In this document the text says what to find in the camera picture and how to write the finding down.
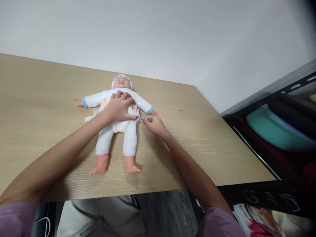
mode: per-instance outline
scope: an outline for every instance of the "doll hat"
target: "doll hat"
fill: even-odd
[[[119,74],[116,77],[114,77],[114,79],[112,81],[112,89],[113,89],[113,86],[114,86],[114,83],[115,83],[116,79],[118,79],[119,77],[125,77],[129,81],[129,84],[131,85],[131,89],[133,89],[131,79],[129,79],[129,77],[124,75],[124,74]]]

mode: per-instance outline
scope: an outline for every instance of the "dark floor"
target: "dark floor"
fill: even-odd
[[[144,217],[147,236],[195,236],[198,221],[187,190],[135,195]]]

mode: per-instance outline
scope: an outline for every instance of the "wooden table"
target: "wooden table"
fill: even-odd
[[[0,54],[0,193],[32,161],[82,126],[93,109],[74,105],[111,88],[118,73]],[[175,139],[216,185],[275,180],[194,86],[130,76],[134,91],[159,112]],[[124,172],[123,136],[113,136],[104,175],[95,165],[95,137],[44,201],[185,188],[171,155],[143,124],[137,127],[140,175]]]

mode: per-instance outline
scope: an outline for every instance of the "blue cuff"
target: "blue cuff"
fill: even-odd
[[[147,112],[146,114],[149,115],[149,114],[150,114],[151,112],[153,112],[153,111],[154,111],[154,107],[151,107],[150,110],[148,110],[148,112]]]
[[[87,105],[86,100],[84,98],[81,101],[82,101],[82,104],[85,108],[89,108],[89,106]]]

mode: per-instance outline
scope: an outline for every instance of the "white cable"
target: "white cable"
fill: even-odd
[[[48,221],[48,234],[47,234],[47,236],[45,236],[45,237],[48,237],[49,233],[50,233],[50,219],[48,217],[43,217],[42,219],[39,219],[38,221],[35,221],[33,224],[36,224],[37,222],[40,222],[40,221],[42,221],[44,219],[47,219],[47,221]]]

